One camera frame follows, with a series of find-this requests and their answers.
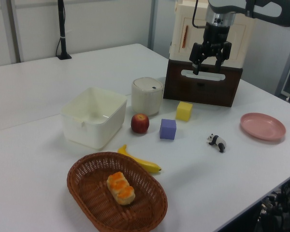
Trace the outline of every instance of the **purple cube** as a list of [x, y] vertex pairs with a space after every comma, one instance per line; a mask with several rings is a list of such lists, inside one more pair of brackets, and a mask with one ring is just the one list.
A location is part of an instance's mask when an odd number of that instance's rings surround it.
[[176, 133], [176, 121], [171, 119], [161, 119], [160, 138], [174, 140]]

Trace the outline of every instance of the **yellow banana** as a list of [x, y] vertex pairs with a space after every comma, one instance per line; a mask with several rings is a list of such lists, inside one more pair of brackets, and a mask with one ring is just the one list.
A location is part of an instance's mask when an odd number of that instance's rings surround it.
[[127, 151], [126, 151], [127, 145], [124, 144], [120, 149], [118, 149], [118, 153], [129, 156], [130, 158], [134, 159], [136, 162], [138, 162], [145, 170], [147, 170], [150, 173], [157, 173], [159, 171], [161, 171], [161, 168], [152, 162], [146, 161], [146, 160], [142, 160], [142, 159], [138, 159], [136, 157], [133, 157], [132, 155], [130, 155]]

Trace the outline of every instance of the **yellow cube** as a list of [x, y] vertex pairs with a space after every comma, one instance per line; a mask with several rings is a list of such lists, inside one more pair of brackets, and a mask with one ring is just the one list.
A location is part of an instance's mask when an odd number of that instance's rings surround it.
[[191, 110], [192, 110], [192, 104], [181, 101], [178, 104], [175, 118], [188, 122], [190, 119]]

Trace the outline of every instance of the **white plastic bin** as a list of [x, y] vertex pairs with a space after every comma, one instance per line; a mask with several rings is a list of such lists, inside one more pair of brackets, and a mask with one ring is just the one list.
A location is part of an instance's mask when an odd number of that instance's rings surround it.
[[101, 149], [125, 119], [127, 97], [90, 87], [61, 111], [64, 136], [74, 142]]

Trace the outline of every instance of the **pastry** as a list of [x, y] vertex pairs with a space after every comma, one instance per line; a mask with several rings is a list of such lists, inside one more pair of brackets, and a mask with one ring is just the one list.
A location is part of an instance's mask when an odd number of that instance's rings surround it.
[[120, 205], [130, 204], [134, 198], [134, 188], [130, 186], [122, 172], [117, 172], [107, 178], [107, 187], [116, 202]]

